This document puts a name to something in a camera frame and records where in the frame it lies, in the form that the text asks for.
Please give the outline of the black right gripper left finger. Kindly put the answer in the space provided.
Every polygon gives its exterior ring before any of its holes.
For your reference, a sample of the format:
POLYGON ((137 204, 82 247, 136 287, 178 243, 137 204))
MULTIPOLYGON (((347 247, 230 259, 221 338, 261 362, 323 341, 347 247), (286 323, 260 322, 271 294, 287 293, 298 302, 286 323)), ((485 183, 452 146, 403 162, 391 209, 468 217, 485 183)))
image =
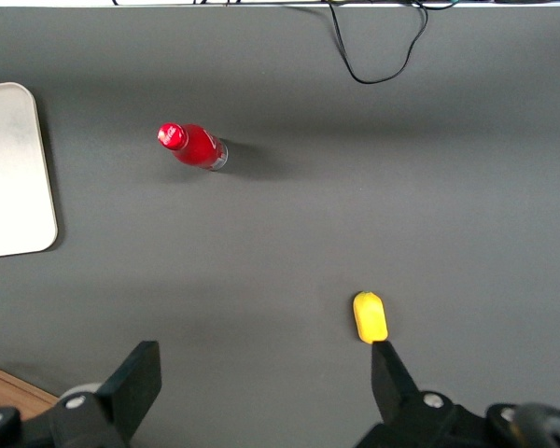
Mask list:
POLYGON ((156 341, 140 342, 95 393, 125 442, 130 442, 161 392, 156 341))

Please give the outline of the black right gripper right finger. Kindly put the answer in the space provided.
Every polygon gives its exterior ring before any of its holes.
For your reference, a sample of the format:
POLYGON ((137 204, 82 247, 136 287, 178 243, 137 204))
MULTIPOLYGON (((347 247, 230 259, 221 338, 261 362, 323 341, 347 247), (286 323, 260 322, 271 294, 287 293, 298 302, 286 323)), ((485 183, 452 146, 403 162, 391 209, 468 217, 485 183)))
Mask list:
POLYGON ((437 392, 421 391, 391 342, 371 346, 371 390, 385 425, 439 425, 454 420, 454 404, 437 392))

